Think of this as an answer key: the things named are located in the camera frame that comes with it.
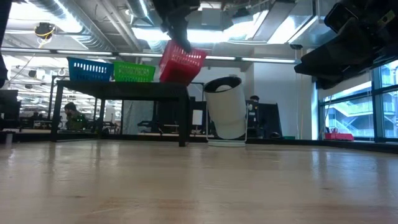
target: glass window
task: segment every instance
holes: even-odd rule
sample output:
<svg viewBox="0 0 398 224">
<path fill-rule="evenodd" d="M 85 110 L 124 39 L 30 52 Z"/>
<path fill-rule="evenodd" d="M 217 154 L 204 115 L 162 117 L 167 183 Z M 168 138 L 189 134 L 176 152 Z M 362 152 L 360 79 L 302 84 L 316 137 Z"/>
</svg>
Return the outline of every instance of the glass window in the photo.
<svg viewBox="0 0 398 224">
<path fill-rule="evenodd" d="M 337 128 L 339 133 L 351 133 L 354 137 L 374 137 L 371 97 L 326 105 L 325 113 L 328 107 L 326 127 Z"/>
<path fill-rule="evenodd" d="M 364 93 L 364 92 L 368 92 L 372 90 L 372 82 L 366 82 L 363 84 L 360 84 L 358 86 L 354 86 L 352 88 L 349 88 L 347 90 L 341 91 L 339 93 L 334 94 L 331 99 L 335 100 L 338 98 L 342 98 L 342 97 L 346 97 L 346 96 L 352 96 L 358 93 Z M 327 102 L 330 101 L 330 96 L 326 97 L 325 99 L 323 99 L 323 101 Z"/>
<path fill-rule="evenodd" d="M 398 138 L 398 91 L 383 94 L 384 136 Z"/>
<path fill-rule="evenodd" d="M 380 67 L 382 87 L 398 84 L 398 60 Z"/>
</svg>

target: black table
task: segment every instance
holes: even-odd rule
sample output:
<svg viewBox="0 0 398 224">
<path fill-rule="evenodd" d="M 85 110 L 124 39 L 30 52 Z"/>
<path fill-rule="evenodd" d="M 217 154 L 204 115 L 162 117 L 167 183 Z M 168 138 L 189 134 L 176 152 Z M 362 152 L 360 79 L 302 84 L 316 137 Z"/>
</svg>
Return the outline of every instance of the black table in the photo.
<svg viewBox="0 0 398 224">
<path fill-rule="evenodd" d="M 54 114 L 51 129 L 51 141 L 57 141 L 58 124 L 63 89 L 79 91 L 101 100 L 98 129 L 102 130 L 105 100 L 148 100 L 148 101 L 177 101 L 179 102 L 179 146 L 185 146 L 189 138 L 189 95 L 185 85 L 177 83 L 134 83 L 134 82 L 72 82 L 58 81 L 55 98 Z"/>
</svg>

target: red bin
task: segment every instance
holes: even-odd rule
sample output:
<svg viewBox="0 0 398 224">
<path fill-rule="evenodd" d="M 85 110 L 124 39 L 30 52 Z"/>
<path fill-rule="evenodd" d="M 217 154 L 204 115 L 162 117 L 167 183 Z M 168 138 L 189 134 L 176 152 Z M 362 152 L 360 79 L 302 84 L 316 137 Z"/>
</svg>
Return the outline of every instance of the red bin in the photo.
<svg viewBox="0 0 398 224">
<path fill-rule="evenodd" d="M 159 64 L 160 82 L 175 82 L 188 86 L 199 74 L 206 55 L 205 51 L 198 49 L 192 49 L 188 54 L 170 40 Z"/>
</svg>

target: plastic basket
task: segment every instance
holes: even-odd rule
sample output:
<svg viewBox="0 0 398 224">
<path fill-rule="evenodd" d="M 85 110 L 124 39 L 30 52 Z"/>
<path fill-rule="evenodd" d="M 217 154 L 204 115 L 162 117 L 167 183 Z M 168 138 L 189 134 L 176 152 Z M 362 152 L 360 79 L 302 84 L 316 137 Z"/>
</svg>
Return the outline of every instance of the plastic basket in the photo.
<svg viewBox="0 0 398 224">
<path fill-rule="evenodd" d="M 113 74 L 113 64 L 67 57 L 69 79 L 71 81 L 93 80 L 109 82 Z"/>
<path fill-rule="evenodd" d="M 199 74 L 205 59 L 205 51 L 192 49 L 188 54 L 170 40 L 159 64 L 160 82 L 176 82 L 188 86 Z"/>
<path fill-rule="evenodd" d="M 155 67 L 127 62 L 113 62 L 116 82 L 152 82 Z"/>
</svg>

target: red object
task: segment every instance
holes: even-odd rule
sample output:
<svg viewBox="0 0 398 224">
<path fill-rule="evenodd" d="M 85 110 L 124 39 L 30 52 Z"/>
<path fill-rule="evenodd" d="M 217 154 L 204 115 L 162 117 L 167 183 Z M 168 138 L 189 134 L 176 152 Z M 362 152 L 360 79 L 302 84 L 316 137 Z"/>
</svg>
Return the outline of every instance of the red object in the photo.
<svg viewBox="0 0 398 224">
<path fill-rule="evenodd" d="M 187 54 L 174 41 L 167 43 L 160 67 L 160 82 L 176 82 L 188 86 L 199 74 L 206 52 L 192 48 Z"/>
<path fill-rule="evenodd" d="M 352 134 L 343 133 L 325 133 L 326 140 L 343 140 L 343 141 L 354 141 Z"/>
</svg>

